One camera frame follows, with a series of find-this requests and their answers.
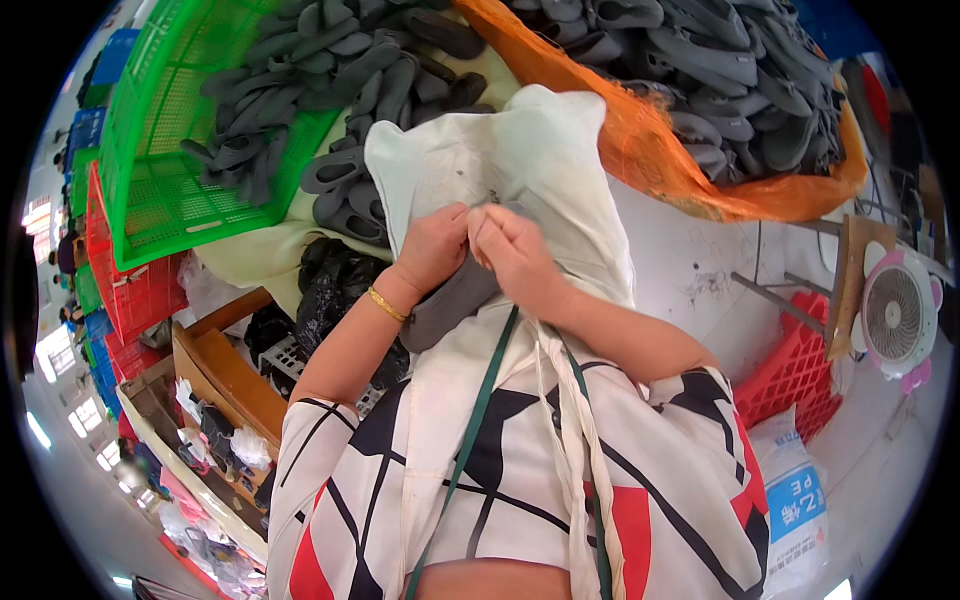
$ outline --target gold bracelet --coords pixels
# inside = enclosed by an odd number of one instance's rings
[[[401,323],[403,323],[404,320],[406,320],[406,317],[396,312],[396,309],[393,308],[389,302],[387,302],[386,300],[383,299],[382,296],[377,294],[376,290],[373,289],[373,286],[370,286],[370,289],[367,290],[367,293],[370,294],[370,297],[373,299],[374,302],[376,302],[376,305],[382,308],[384,312],[386,312],[388,315],[390,315],[394,319],[397,319]]]

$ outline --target pile of gray shoes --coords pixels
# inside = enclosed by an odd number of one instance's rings
[[[828,61],[780,0],[504,0],[530,29],[638,95],[717,185],[828,175],[845,154]]]
[[[486,43],[470,27],[415,0],[286,0],[264,15],[262,37],[244,66],[209,76],[201,94],[216,98],[215,131],[206,144],[180,147],[200,160],[203,185],[238,187],[242,203],[271,199],[288,127],[300,110],[351,107],[347,136],[311,161],[300,186],[317,194],[314,218],[325,228],[388,246],[383,208],[363,158],[375,121],[402,130],[444,112],[493,112],[476,101],[487,87],[477,73],[457,76],[423,52],[431,46],[470,60]]]

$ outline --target hand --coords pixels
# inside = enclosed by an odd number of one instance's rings
[[[447,281],[467,257],[467,205],[454,203],[415,219],[392,269],[420,296]]]
[[[520,308],[553,323],[572,286],[553,262],[540,228],[498,204],[484,204],[468,216],[470,251],[496,273],[500,289]]]

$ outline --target orange mesh bag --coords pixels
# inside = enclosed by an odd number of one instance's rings
[[[598,148],[604,169],[617,179],[686,214],[711,221],[805,221],[819,218],[857,194],[867,161],[853,112],[843,104],[839,132],[847,158],[829,177],[781,175],[718,188],[670,131],[666,112],[569,59],[526,26],[500,0],[453,0],[521,85],[554,91],[594,91],[607,101]]]

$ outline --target apron strap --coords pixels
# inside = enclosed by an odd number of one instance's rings
[[[490,365],[487,367],[487,373],[484,375],[483,383],[480,385],[480,392],[477,394],[476,403],[473,405],[473,412],[470,414],[470,419],[467,422],[467,431],[464,433],[464,440],[460,444],[460,451],[457,454],[457,462],[453,467],[453,473],[450,475],[450,486],[446,490],[444,505],[440,509],[440,518],[444,518],[446,507],[450,504],[450,498],[453,496],[453,491],[457,489],[457,482],[460,480],[461,473],[464,472],[464,467],[467,465],[467,458],[469,457],[470,452],[473,450],[474,442],[476,442],[477,433],[480,431],[480,425],[483,422],[484,414],[487,412],[487,406],[490,404],[490,396],[493,393],[493,384],[496,380],[496,374],[500,370],[500,363],[503,362],[503,355],[507,350],[507,344],[510,341],[510,335],[514,330],[514,325],[516,324],[517,312],[518,309],[516,305],[514,305],[514,309],[510,312],[510,317],[507,319],[507,324],[504,325],[503,332],[500,334],[500,340],[497,342],[496,350],[493,352],[493,358],[490,361]],[[573,358],[573,353],[566,345],[566,341],[564,341],[564,349],[566,350],[566,356],[570,361],[570,368],[573,370],[573,374],[577,379],[577,384],[580,386],[580,392],[587,399],[587,402],[589,402],[589,396],[587,395],[587,382],[584,379],[584,372],[580,369],[580,365],[578,365],[577,361]],[[600,498],[599,493],[596,490],[596,486],[593,486],[592,496],[593,515],[597,534],[597,571],[600,577],[600,597],[603,598],[603,600],[612,600],[610,557],[607,555],[607,546],[604,543],[605,535],[603,518],[601,517]],[[433,543],[433,536],[436,535],[436,533],[437,531],[435,529],[434,533],[431,534],[430,539],[427,541],[426,546],[423,548],[423,552],[420,554],[420,559],[417,560],[417,565],[414,566],[414,570],[410,574],[410,584],[407,586],[407,592],[403,596],[404,600],[413,600],[414,595],[417,593],[417,584],[420,582],[420,576],[423,573],[423,567],[426,565],[426,557],[430,552],[430,544]]]

